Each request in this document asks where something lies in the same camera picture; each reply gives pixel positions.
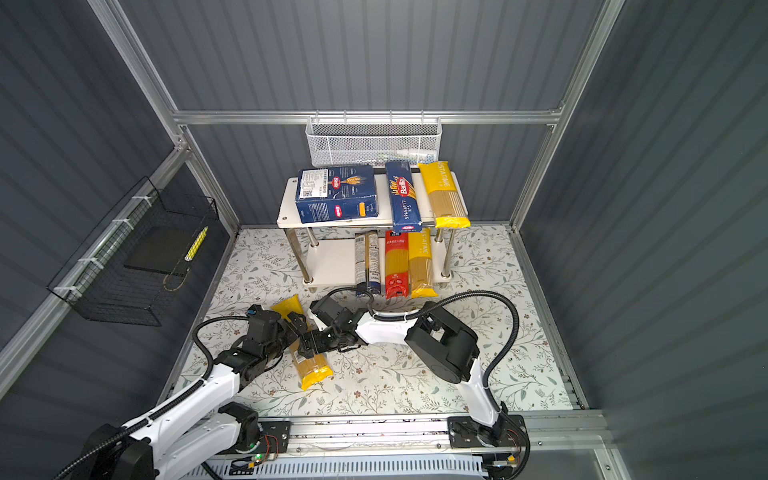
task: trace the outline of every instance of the blue barilla box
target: blue barilla box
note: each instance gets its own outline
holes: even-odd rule
[[[301,223],[379,216],[373,167],[355,165],[301,170],[296,208]]]
[[[392,204],[392,230],[396,233],[422,231],[422,216],[416,203],[411,165],[407,161],[391,161],[385,167]]]

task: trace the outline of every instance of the floral tablecloth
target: floral tablecloth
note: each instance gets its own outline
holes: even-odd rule
[[[316,229],[318,238],[351,238],[358,230]],[[306,249],[309,241],[300,231]],[[491,375],[491,389],[510,410],[571,409],[552,352],[538,321],[528,288],[504,226],[457,230],[453,246],[453,280],[439,286],[440,296],[466,290],[494,290],[509,297],[520,314],[520,333],[512,351]],[[326,290],[310,293],[279,229],[242,230],[216,289],[207,318],[243,315],[252,303],[268,308],[296,293],[304,309]],[[362,306],[353,294],[338,294],[346,306]],[[379,299],[378,310],[411,310],[425,299]],[[483,366],[506,342],[511,314],[489,298],[470,298],[446,309],[477,332]],[[224,320],[203,328],[200,338],[214,356],[245,333],[247,323]],[[327,353],[334,376],[303,391],[290,355],[260,376],[236,399],[262,416],[369,415],[389,413],[464,412],[456,388],[434,376],[406,346],[371,345],[347,353]],[[193,348],[177,386],[204,371],[205,358]]]

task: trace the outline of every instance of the gray corrugated wall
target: gray corrugated wall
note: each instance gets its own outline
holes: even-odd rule
[[[0,2],[0,72],[4,346],[173,144],[85,0]]]
[[[286,180],[312,167],[302,126],[190,128],[243,224],[275,223]],[[509,221],[546,131],[544,125],[444,126],[440,158],[456,173],[472,220]]]
[[[185,167],[166,189],[202,194]],[[64,319],[0,401],[0,472],[50,478],[97,427],[155,406],[228,240],[220,222],[209,228],[160,327]]]
[[[547,110],[560,104],[601,3],[123,7],[182,110]],[[286,181],[310,166],[303,127],[191,129],[241,222],[275,223]],[[451,161],[473,220],[509,220],[544,131],[445,127],[441,159]]]
[[[636,478],[764,478],[768,5],[629,2],[522,236]]]
[[[0,72],[4,346],[78,244],[173,145],[85,0],[0,2]],[[170,188],[199,192],[185,167]],[[209,232],[161,328],[64,319],[0,400],[1,477],[50,478],[90,431],[154,405],[227,239],[220,225]]]
[[[123,2],[184,110],[556,108],[600,0]]]

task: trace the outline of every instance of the yellow package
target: yellow package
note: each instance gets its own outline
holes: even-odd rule
[[[467,210],[464,208],[462,196],[458,194],[453,181],[448,162],[419,164],[424,186],[435,213],[435,227],[466,228],[469,227]]]
[[[278,312],[284,319],[288,319],[288,314],[291,312],[304,314],[304,309],[301,308],[299,303],[299,296],[294,295],[288,299],[283,300],[277,305],[272,307],[272,310]],[[315,325],[307,325],[309,329],[317,328]],[[318,353],[311,359],[305,359],[303,356],[296,353],[299,349],[299,340],[293,342],[293,345],[288,347],[291,358],[293,358],[293,364],[296,366],[296,370],[299,371],[299,377],[301,378],[301,389],[306,390],[310,386],[318,383],[320,380],[327,376],[333,375],[331,367],[328,365],[326,356],[322,353]]]
[[[408,234],[408,277],[411,297],[437,296],[432,280],[432,240],[429,228]]]

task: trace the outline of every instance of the black mounting plate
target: black mounting plate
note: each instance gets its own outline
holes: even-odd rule
[[[257,453],[266,453],[265,435],[270,435],[270,453],[275,453],[275,439],[277,440],[277,453],[288,451],[288,441],[290,440],[290,422],[261,422],[261,436],[259,437],[259,446],[248,455]],[[240,455],[235,449],[230,448],[221,452],[225,455]]]
[[[510,417],[518,427],[525,428],[525,420],[523,420],[522,416],[510,415]],[[500,419],[502,419],[502,424],[499,429],[501,435],[499,435],[498,438],[498,446],[520,447],[522,439],[518,438],[512,432],[508,432],[510,427],[507,425],[507,421],[505,421],[503,417],[500,417]],[[448,432],[451,439],[451,448],[472,449],[487,447],[487,445],[483,445],[473,433],[477,432],[478,428],[486,429],[487,427],[478,424],[468,415],[448,417]]]

